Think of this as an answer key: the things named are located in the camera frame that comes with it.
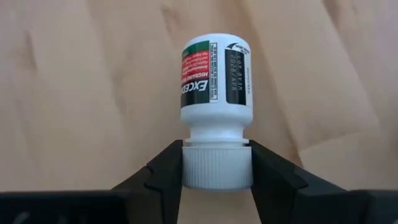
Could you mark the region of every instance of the bottle cap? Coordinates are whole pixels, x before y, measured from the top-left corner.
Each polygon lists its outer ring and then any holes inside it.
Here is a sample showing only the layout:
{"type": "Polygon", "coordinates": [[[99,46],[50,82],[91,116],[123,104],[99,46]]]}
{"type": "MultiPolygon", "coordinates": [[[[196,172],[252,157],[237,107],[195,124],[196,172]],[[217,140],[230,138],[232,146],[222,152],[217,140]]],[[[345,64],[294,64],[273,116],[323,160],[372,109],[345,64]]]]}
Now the bottle cap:
{"type": "Polygon", "coordinates": [[[183,184],[191,189],[235,191],[252,186],[251,147],[183,147],[183,184]]]}

